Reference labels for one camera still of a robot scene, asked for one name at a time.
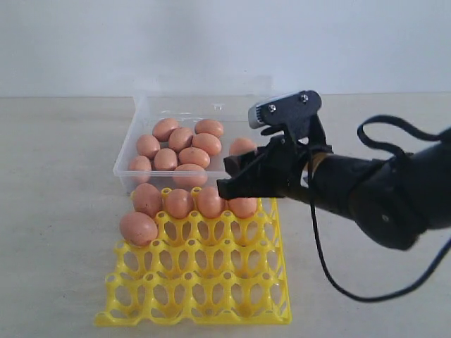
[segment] egg tray cell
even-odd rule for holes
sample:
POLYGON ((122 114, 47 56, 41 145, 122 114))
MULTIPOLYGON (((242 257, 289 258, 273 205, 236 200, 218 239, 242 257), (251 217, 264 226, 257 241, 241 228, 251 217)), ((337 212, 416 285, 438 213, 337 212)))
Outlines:
MULTIPOLYGON (((163 189, 163 198, 170 191, 163 189)), ((106 308, 95 325, 291 322, 275 199, 259 199, 257 212, 245 220, 229 210, 216 219, 195 210, 182 220, 162 211, 155 221, 159 235, 149 246, 117 243, 116 269, 105 279, 106 308)))

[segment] table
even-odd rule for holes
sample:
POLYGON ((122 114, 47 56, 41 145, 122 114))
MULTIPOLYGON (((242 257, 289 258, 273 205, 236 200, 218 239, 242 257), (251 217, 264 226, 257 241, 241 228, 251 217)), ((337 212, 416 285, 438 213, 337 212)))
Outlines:
MULTIPOLYGON (((366 158, 356 128, 389 113, 421 129, 451 125, 451 94, 324 96, 320 116, 336 153, 366 158)), ((319 265, 308 206, 280 201, 293 321, 288 326, 98 328, 104 276, 115 262, 118 221, 130 210, 112 167, 134 106, 130 98, 0 99, 0 336, 2 337, 445 337, 451 259, 397 301, 366 305, 336 292, 319 265)), ((369 133, 416 151, 393 127, 369 133)), ((337 281, 363 295, 409 284, 449 231, 425 234, 407 253, 384 249, 348 220, 318 212, 326 260, 337 281)))

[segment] plastic container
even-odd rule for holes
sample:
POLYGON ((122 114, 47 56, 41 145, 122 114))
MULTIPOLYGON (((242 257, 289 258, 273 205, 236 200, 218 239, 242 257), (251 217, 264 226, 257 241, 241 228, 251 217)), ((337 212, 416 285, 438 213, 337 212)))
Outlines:
MULTIPOLYGON (((194 188, 193 197, 200 190, 194 188)), ((163 189, 163 198, 169 192, 163 189)), ((159 235, 149 246, 117 243, 116 269, 106 276, 106 306, 95 325, 291 322, 275 199, 260 199, 248 219, 228 210, 207 219, 195 210, 176 220, 162 211, 155 222, 159 235)))
POLYGON ((140 92, 134 97, 135 115, 113 168, 114 175, 119 177, 128 194, 137 186, 133 179, 136 176, 150 175, 149 183, 163 189, 164 187, 176 187, 173 181, 174 176, 198 175, 193 172, 154 170, 145 173, 128 170, 129 162, 137 155, 135 146, 137 139, 143 134, 151 134, 155 124, 163 118, 175 118, 179 121, 180 126, 189 127, 193 131, 196 122, 203 118, 212 118, 223 123, 222 152, 211 157, 211 163, 206 169, 208 180, 204 186, 216 184, 217 179, 228 176, 223 167, 223 158, 228 156, 230 144, 236 137, 248 137, 258 145, 267 144, 269 141, 268 137, 260 135, 260 130, 250 129, 247 122, 247 110, 257 101, 270 95, 267 85, 258 87, 255 85, 256 81, 253 81, 242 85, 239 91, 242 91, 243 94, 236 94, 236 90, 234 94, 215 94, 222 91, 231 93, 232 91, 227 88, 235 88, 234 84, 237 81, 229 81, 226 85, 217 85, 221 81, 212 79, 211 83, 216 83, 217 86, 210 91, 213 94, 187 94, 178 87, 174 87, 174 84, 179 84, 179 82, 171 80, 170 84, 166 86, 166 90, 161 90, 158 95, 140 92))

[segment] white wall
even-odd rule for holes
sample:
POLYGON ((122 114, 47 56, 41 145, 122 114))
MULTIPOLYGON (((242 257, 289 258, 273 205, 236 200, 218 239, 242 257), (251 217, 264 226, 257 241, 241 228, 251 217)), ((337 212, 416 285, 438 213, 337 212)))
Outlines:
POLYGON ((129 95, 166 75, 278 92, 451 90, 446 0, 0 0, 0 96, 129 95))

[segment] transparent box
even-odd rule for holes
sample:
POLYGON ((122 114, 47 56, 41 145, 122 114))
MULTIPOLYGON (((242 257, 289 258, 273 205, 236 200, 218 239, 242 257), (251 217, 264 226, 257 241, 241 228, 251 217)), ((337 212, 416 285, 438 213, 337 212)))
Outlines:
POLYGON ((152 134, 155 124, 163 118, 175 118, 181 127, 194 131, 195 124, 204 118, 220 121, 224 126, 221 137, 222 150, 219 155, 211 157, 210 165, 203 175, 207 176, 204 186, 216 185, 216 180, 229 177, 224 170, 223 159, 228 156, 231 143, 237 137, 247 137, 258 145, 267 144, 268 137, 262 137, 260 130, 252 130, 247 121, 247 111, 256 102, 271 94, 270 83, 265 77, 254 77, 243 82, 242 78, 210 78, 204 83, 215 84, 206 90, 197 84, 190 84, 178 78, 160 80, 162 88, 155 92, 141 91, 134 96, 135 114, 129 126, 113 168, 113 173, 119 177, 125 191, 131 193, 137 183, 136 177, 149 176, 148 182, 158 189, 175 189, 177 185, 173 178, 199 175, 188 171, 157 171, 136 172, 128 170, 129 162, 137 156, 136 141, 143 134, 152 134))

